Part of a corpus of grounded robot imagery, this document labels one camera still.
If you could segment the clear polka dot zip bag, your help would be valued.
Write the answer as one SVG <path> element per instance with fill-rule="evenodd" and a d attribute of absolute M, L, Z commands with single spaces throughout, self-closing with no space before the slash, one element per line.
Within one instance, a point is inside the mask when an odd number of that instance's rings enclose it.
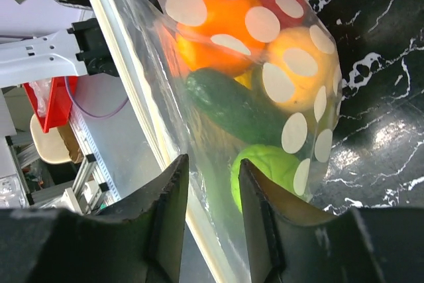
<path fill-rule="evenodd" d="M 341 106 L 308 0 L 90 0 L 160 168 L 189 156 L 189 228 L 218 282 L 251 282 L 239 170 L 310 201 Z"/>

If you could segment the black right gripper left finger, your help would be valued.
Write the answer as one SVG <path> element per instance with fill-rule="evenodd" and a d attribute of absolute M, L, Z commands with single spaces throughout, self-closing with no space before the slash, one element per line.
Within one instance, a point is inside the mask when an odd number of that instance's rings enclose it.
<path fill-rule="evenodd" d="M 2 282 L 177 282 L 189 157 L 101 210 L 1 210 Z"/>

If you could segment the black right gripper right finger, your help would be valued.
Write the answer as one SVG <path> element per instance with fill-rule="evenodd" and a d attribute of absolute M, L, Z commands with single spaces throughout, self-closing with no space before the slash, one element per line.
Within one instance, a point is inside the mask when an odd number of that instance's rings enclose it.
<path fill-rule="evenodd" d="M 423 281 L 421 208 L 352 208 L 332 215 L 246 159 L 238 179 L 253 282 Z"/>

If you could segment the green fake lime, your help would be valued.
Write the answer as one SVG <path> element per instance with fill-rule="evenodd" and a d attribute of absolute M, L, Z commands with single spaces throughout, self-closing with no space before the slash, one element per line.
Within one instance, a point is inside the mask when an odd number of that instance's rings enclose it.
<path fill-rule="evenodd" d="M 236 157 L 231 168 L 231 193 L 238 210 L 242 213 L 239 187 L 239 170 L 241 160 L 248 159 L 267 178 L 304 199 L 309 176 L 310 159 L 297 159 L 282 148 L 261 144 L 250 145 Z"/>

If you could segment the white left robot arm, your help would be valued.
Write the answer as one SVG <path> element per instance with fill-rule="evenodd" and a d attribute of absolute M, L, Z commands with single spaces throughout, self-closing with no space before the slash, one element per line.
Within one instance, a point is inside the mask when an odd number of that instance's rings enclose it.
<path fill-rule="evenodd" d="M 15 0 L 21 4 L 25 0 Z M 90 9 L 89 0 L 55 0 Z M 1 45 L 1 87 L 48 78 L 108 74 L 117 77 L 96 18 L 74 22 L 69 28 L 39 37 L 22 37 Z"/>

